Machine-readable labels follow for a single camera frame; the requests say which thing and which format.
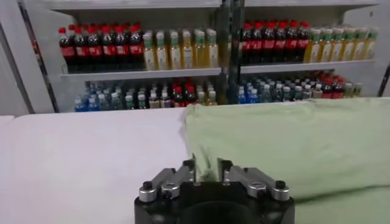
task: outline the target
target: dark bottle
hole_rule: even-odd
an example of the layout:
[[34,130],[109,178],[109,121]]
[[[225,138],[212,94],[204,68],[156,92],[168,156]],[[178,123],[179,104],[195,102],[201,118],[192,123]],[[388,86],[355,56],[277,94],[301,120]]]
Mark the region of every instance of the dark bottle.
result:
[[250,23],[244,24],[243,39],[241,42],[241,63],[248,65],[250,63],[250,47],[252,41],[252,27]]
[[126,36],[124,35],[123,32],[123,27],[121,26],[116,27],[115,44],[116,44],[116,54],[117,54],[119,68],[130,69],[131,63],[130,63],[129,40],[126,39]]
[[60,45],[62,56],[68,66],[68,72],[73,73],[77,70],[77,59],[73,40],[66,34],[65,27],[60,27],[58,29],[58,33],[60,34],[60,41],[58,43]]
[[256,22],[255,29],[252,34],[252,46],[250,47],[250,62],[252,64],[259,64],[263,62],[263,55],[261,53],[261,48],[263,47],[263,37],[261,35],[261,30],[261,22]]
[[115,70],[117,68],[116,62],[116,46],[115,40],[110,35],[110,29],[107,26],[102,28],[103,37],[102,37],[102,45],[104,52],[104,62],[106,64],[107,70]]
[[272,54],[275,47],[275,24],[268,23],[263,35],[263,60],[265,63],[272,61]]
[[90,68],[90,51],[88,50],[88,39],[82,34],[81,27],[75,28],[74,46],[76,47],[77,64],[82,72],[89,71]]
[[280,22],[275,31],[275,47],[273,62],[284,62],[285,46],[286,46],[286,24]]
[[130,56],[131,62],[134,69],[145,68],[144,61],[144,43],[141,35],[141,31],[138,30],[138,26],[131,27],[130,36]]
[[301,22],[298,30],[296,61],[303,62],[307,44],[309,43],[309,23]]
[[290,23],[290,28],[286,32],[286,49],[285,49],[285,60],[288,62],[296,61],[296,48],[298,43],[298,23],[293,21]]

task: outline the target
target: white table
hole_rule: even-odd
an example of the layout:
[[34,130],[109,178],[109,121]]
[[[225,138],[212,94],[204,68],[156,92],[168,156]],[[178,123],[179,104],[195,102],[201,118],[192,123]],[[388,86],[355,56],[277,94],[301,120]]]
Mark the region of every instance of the white table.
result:
[[0,223],[133,223],[142,182],[189,157],[184,118],[184,108],[16,118],[0,130]]

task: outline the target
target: soda bottle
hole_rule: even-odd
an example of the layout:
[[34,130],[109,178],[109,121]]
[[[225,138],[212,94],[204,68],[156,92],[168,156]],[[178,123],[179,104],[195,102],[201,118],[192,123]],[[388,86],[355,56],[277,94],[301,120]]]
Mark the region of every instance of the soda bottle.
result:
[[81,33],[81,27],[75,28],[74,46],[76,47],[77,62],[79,70],[86,72],[90,70],[90,52],[88,50],[88,39]]
[[270,63],[272,61],[272,54],[275,46],[275,24],[268,23],[267,29],[263,35],[263,61]]
[[101,37],[96,33],[95,27],[88,29],[88,48],[91,56],[91,64],[95,71],[101,71],[103,66],[103,49]]
[[301,22],[298,30],[298,43],[296,49],[296,57],[298,62],[303,62],[305,50],[309,43],[309,23]]
[[248,65],[250,63],[250,47],[252,41],[252,27],[250,23],[244,24],[243,40],[241,42],[241,63]]
[[286,61],[297,61],[296,48],[298,43],[298,23],[293,21],[290,23],[290,28],[286,32],[287,45],[286,45]]
[[263,62],[263,55],[261,48],[263,47],[263,36],[262,36],[261,22],[255,23],[255,30],[253,31],[251,44],[251,56],[250,62],[252,64],[260,64]]
[[74,43],[71,36],[68,36],[66,34],[65,27],[60,27],[58,30],[58,33],[60,34],[60,49],[63,58],[65,59],[66,65],[68,66],[68,72],[72,73],[77,70],[77,60],[76,60],[76,53],[74,50]]
[[275,31],[275,47],[273,62],[284,62],[284,51],[286,46],[286,24],[280,22],[278,28]]
[[108,70],[114,70],[117,68],[115,40],[110,35],[110,29],[107,26],[103,27],[102,30],[103,30],[102,45],[103,45],[103,52],[104,52],[104,61],[106,63],[106,67]]
[[128,39],[126,39],[123,32],[123,27],[121,26],[116,27],[115,44],[116,44],[116,53],[117,53],[119,68],[130,69],[131,64],[130,64],[129,41]]
[[132,66],[135,69],[145,68],[144,63],[144,44],[141,32],[138,30],[138,26],[131,27],[132,35],[130,37],[130,54],[132,58]]

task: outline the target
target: bottle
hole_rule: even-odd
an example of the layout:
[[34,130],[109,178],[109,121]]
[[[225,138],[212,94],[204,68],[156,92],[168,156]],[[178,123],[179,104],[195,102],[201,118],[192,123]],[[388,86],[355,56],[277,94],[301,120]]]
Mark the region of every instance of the bottle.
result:
[[290,28],[286,32],[287,44],[286,44],[286,61],[288,62],[296,62],[296,48],[298,43],[298,31],[297,31],[298,23],[293,21],[290,23]]
[[137,25],[132,25],[130,30],[132,32],[129,40],[132,66],[137,70],[144,69],[144,43],[141,31]]
[[331,44],[329,61],[338,61],[340,59],[340,53],[342,48],[342,33],[344,29],[333,28],[333,42]]
[[273,62],[285,62],[285,46],[286,46],[286,24],[279,23],[278,28],[275,31],[275,46],[274,46],[274,58]]
[[308,43],[309,43],[309,23],[301,22],[301,26],[298,30],[296,61],[303,62],[303,58],[305,56],[305,51]]
[[218,45],[216,42],[217,32],[212,29],[207,29],[208,35],[208,65],[210,68],[217,68],[219,65]]
[[171,31],[171,68],[172,69],[180,69],[182,67],[181,55],[180,55],[180,47],[179,47],[179,35],[176,31]]
[[372,28],[368,34],[368,38],[364,43],[361,59],[373,59],[375,55],[375,44],[377,42],[377,35],[379,28]]
[[188,30],[183,30],[182,59],[184,69],[193,68],[194,49],[191,44],[191,33]]
[[263,60],[265,63],[272,61],[272,54],[275,47],[275,24],[268,23],[263,35]]
[[74,42],[71,36],[68,36],[66,34],[65,27],[60,27],[58,29],[58,33],[60,34],[60,49],[63,56],[63,59],[65,59],[65,63],[68,66],[68,72],[72,73],[77,71],[77,59],[76,59],[76,53],[74,50]]
[[323,37],[324,39],[319,45],[319,53],[318,53],[318,62],[328,62],[330,58],[330,51],[332,48],[332,30],[324,29]]
[[353,51],[353,38],[355,36],[356,29],[354,28],[345,28],[345,39],[342,44],[340,60],[341,61],[350,61],[352,59],[352,51]]
[[159,31],[156,35],[157,39],[157,68],[159,70],[168,69],[168,55],[164,45],[164,32]]
[[74,46],[77,53],[77,64],[79,70],[87,72],[90,70],[90,51],[88,50],[88,38],[81,33],[81,27],[75,28]]
[[252,26],[250,23],[244,23],[243,40],[241,42],[241,63],[248,65],[250,63],[252,41]]
[[104,61],[107,67],[107,70],[117,69],[116,62],[116,41],[110,35],[110,29],[107,26],[102,28],[102,45],[104,53]]
[[263,47],[263,36],[262,36],[262,25],[261,22],[255,23],[255,29],[252,34],[252,41],[250,47],[250,62],[252,64],[260,64],[263,62],[263,55],[261,48]]
[[311,40],[305,51],[305,63],[315,63],[318,60],[319,53],[319,29],[310,29]]

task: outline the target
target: green cloth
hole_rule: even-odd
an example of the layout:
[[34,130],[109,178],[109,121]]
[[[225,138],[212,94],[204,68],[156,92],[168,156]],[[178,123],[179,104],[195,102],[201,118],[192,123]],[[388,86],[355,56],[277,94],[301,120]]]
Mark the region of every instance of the green cloth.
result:
[[217,158],[285,180],[296,223],[390,223],[390,101],[381,98],[189,108],[199,177]]

